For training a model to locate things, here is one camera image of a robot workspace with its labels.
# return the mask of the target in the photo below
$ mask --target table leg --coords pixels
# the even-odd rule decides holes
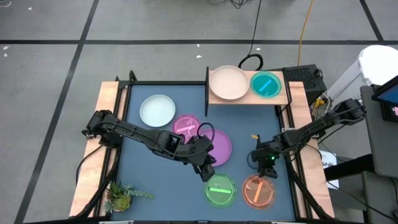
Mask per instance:
[[[336,180],[350,175],[360,174],[362,171],[374,171],[372,154],[328,167],[323,170],[326,181]]]

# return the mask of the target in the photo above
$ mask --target blue table surface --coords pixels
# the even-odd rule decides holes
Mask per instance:
[[[170,161],[154,155],[142,143],[125,138],[119,165],[118,179],[123,185],[132,184],[136,190],[155,195],[155,199],[133,198],[125,212],[113,213],[112,220],[294,220],[292,198],[285,161],[275,165],[279,175],[271,179],[276,200],[264,210],[251,208],[243,199],[242,184],[250,175],[257,174],[246,163],[248,152],[255,149],[252,134],[260,134],[262,141],[280,133],[273,106],[269,105],[209,105],[205,117],[205,86],[203,85],[134,85],[127,122],[143,128],[139,116],[141,103],[151,95],[169,96],[175,103],[174,119],[160,129],[172,130],[172,123],[182,114],[192,114],[200,122],[210,122],[224,131],[232,142],[229,160],[215,167],[217,174],[226,174],[235,181],[237,192],[234,203],[227,208],[215,208],[205,198],[205,183],[191,165]]]

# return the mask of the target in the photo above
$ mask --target wooden table frame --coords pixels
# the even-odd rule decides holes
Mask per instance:
[[[131,76],[130,81],[121,82],[103,82],[99,91],[98,101],[95,110],[111,110],[117,111],[119,119],[125,119],[127,115],[129,96],[131,95],[131,88],[137,85],[205,85],[205,82],[140,82],[136,81],[135,77]],[[312,122],[307,97],[303,83],[290,82],[290,92],[292,95],[292,102],[287,110],[282,110],[283,127],[300,128]],[[90,139],[87,142],[85,156],[96,149],[99,138]],[[316,140],[311,140],[308,145],[317,148]],[[99,183],[104,179],[107,172],[109,172],[116,154],[115,149],[100,150],[96,154],[87,158],[83,163],[79,181],[75,190],[70,216],[79,213],[87,202],[92,198],[93,194],[99,187]],[[323,172],[322,161],[319,153],[314,149],[306,146],[300,151],[300,157],[294,162],[294,168],[305,180],[307,189],[314,196],[315,200],[322,206],[324,211],[331,217],[334,217],[333,207],[329,196],[328,187],[326,184],[325,174]],[[295,217],[298,218],[317,218],[315,212],[308,207],[303,199],[303,195],[297,186],[291,183],[290,188],[295,189],[295,197],[293,195],[295,208]],[[103,209],[104,197],[101,203],[98,203],[96,209],[90,213],[90,216],[105,216]]]

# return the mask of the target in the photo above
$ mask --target plant pot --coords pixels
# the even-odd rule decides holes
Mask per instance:
[[[126,208],[126,209],[124,209],[124,210],[115,210],[115,209],[112,209],[112,211],[113,211],[113,212],[124,212],[124,211],[126,211],[127,209],[130,208],[131,204],[132,204],[132,197],[130,197],[130,204],[129,204],[128,208]]]

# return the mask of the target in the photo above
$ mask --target wooden shelf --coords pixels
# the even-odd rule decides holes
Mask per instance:
[[[254,74],[256,74],[256,71],[244,71],[248,77],[249,80],[253,77]],[[288,104],[288,99],[287,99],[287,94],[286,94],[286,86],[285,86],[285,80],[282,72],[271,72],[275,74],[279,80],[280,83],[282,84],[282,89],[280,90],[279,95],[273,97],[273,98],[263,98],[261,96],[258,96],[253,92],[251,88],[249,88],[249,91],[242,97],[237,100],[223,100],[221,98],[218,98],[209,88],[207,91],[209,92],[209,104],[210,105],[287,105]]]

